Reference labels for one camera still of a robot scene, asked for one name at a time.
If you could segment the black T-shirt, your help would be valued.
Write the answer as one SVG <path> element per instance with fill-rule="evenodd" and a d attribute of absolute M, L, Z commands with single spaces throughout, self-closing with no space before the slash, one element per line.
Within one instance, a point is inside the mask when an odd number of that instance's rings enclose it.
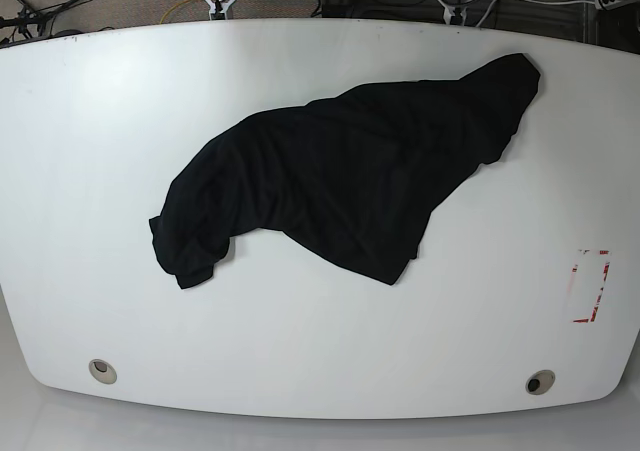
<path fill-rule="evenodd" d="M 234 237 L 267 229 L 392 285 L 432 212 L 501 158 L 540 79 L 510 54 L 456 80 L 363 84 L 248 116 L 171 182 L 149 222 L 156 259 L 181 288 L 195 287 Z"/>

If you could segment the black tripod stand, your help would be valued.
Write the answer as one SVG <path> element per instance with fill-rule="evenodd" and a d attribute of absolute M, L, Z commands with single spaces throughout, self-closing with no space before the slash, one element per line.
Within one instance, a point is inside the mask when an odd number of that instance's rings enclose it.
<path fill-rule="evenodd" d="M 14 1 L 20 5 L 16 16 L 1 17 L 1 30 L 11 30 L 7 36 L 1 37 L 1 47 L 17 44 L 17 36 L 21 36 L 26 41 L 51 38 L 54 23 L 60 15 L 94 0 L 67 0 L 41 8 L 32 5 L 28 0 Z"/>

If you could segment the red tape rectangle marking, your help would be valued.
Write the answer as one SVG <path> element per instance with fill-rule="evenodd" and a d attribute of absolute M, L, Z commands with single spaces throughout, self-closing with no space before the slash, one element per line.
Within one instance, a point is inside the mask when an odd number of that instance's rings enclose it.
<path fill-rule="evenodd" d="M 567 308 L 569 320 L 576 324 L 595 321 L 609 273 L 611 252 L 581 249 L 571 270 Z"/>

